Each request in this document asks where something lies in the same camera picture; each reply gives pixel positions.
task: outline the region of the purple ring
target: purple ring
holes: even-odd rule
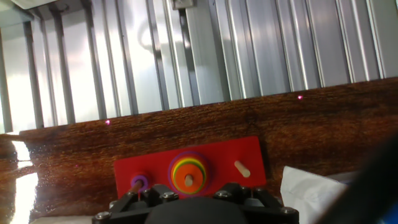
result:
[[[141,181],[142,181],[142,187],[139,189],[138,192],[142,192],[142,191],[148,189],[148,187],[149,187],[148,178],[147,178],[146,176],[144,176],[144,175],[136,175],[136,176],[131,180],[131,187],[133,187],[134,184],[136,184],[136,182],[137,182],[138,180],[141,180]]]

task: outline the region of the bolt head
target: bolt head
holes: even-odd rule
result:
[[[128,192],[127,193],[128,196],[133,196],[133,195],[136,195],[136,194],[137,194],[136,192]]]
[[[232,196],[231,193],[227,192],[226,190],[219,190],[216,192],[216,195],[221,198],[227,198]]]
[[[283,207],[280,209],[281,212],[285,213],[285,214],[292,214],[296,212],[296,209],[294,208],[290,208],[290,207]]]
[[[98,214],[95,215],[95,218],[98,220],[104,220],[107,218],[110,218],[112,213],[110,212],[99,212]]]
[[[109,203],[109,209],[111,209],[113,207],[113,205],[116,204],[116,202],[118,202],[118,201],[116,200],[116,201]]]
[[[162,197],[166,198],[166,199],[174,198],[175,197],[175,193],[174,192],[165,192],[165,193],[163,193]]]

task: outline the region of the wood grain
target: wood grain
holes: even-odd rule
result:
[[[258,136],[267,188],[275,195],[284,166],[320,175],[356,170],[376,144],[398,131],[398,78],[110,122],[0,136],[0,223],[9,223],[16,209],[22,209],[16,197],[24,196],[25,186],[16,187],[16,180],[28,174],[38,179],[31,219],[94,215],[116,199],[115,160],[245,136]],[[16,153],[16,147],[23,147],[21,143],[32,165],[18,168],[21,149]]]

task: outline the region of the red pegboard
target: red pegboard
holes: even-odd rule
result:
[[[170,163],[176,156],[187,151],[201,154],[209,166],[210,183],[199,195],[211,195],[228,182],[237,182],[247,187],[266,184],[259,141],[253,136],[118,160],[114,163],[118,197],[122,197],[131,188],[131,180],[140,174],[149,178],[150,187],[164,184],[176,191],[169,181]],[[251,171],[249,178],[244,178],[239,173],[234,166],[235,161],[241,161]],[[180,198],[184,197],[186,195],[180,193]]]

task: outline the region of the white cloth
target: white cloth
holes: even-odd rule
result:
[[[300,224],[313,224],[345,188],[333,179],[285,167],[280,193],[285,206],[298,210]]]

